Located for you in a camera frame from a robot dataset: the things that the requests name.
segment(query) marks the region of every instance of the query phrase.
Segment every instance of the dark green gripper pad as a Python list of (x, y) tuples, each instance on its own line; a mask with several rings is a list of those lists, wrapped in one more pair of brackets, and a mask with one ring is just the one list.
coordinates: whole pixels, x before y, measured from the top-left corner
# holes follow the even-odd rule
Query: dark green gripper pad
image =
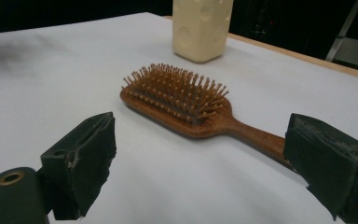
[(358, 223), (358, 140), (318, 119), (292, 114), (283, 155), (333, 219)]
[(97, 199), (116, 156), (112, 112), (81, 122), (41, 155), (48, 206), (57, 220), (84, 217)]

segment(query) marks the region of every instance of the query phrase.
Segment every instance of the dark background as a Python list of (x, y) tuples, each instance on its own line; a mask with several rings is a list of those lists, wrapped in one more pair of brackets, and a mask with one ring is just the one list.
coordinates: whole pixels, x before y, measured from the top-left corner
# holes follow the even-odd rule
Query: dark background
[[(324, 60), (353, 3), (234, 0), (230, 32)], [(172, 0), (0, 0), (0, 32), (138, 12), (172, 15)], [(358, 35), (358, 30), (351, 29), (350, 33)]]

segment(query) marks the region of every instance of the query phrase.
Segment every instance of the white surface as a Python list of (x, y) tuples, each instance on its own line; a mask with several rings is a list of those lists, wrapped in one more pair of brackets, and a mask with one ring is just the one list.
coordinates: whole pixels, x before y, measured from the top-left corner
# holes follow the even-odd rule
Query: white surface
[(358, 139), (358, 77), (233, 39), (222, 57), (190, 63), (172, 53), (171, 21), (137, 14), (0, 34), (0, 173), (40, 168), (78, 123), (113, 111), (111, 175), (88, 215), (64, 223), (342, 223), (299, 175), (243, 143), (185, 139), (130, 111), (122, 78), (150, 63), (226, 84), (234, 116), (259, 129), (284, 136), (295, 112)]

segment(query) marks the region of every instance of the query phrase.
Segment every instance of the bottle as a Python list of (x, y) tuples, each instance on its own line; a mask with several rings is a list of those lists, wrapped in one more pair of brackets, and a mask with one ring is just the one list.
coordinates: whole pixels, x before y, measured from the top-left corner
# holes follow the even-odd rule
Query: bottle
[(174, 53), (195, 63), (223, 54), (233, 0), (173, 0)]

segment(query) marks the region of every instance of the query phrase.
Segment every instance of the brush head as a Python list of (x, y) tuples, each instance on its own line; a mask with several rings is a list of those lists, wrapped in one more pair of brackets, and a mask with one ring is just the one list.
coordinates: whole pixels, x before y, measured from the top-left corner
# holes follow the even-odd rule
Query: brush head
[(231, 114), (226, 86), (178, 67), (151, 64), (124, 80), (120, 97), (127, 105), (191, 137), (218, 134), (219, 117)]

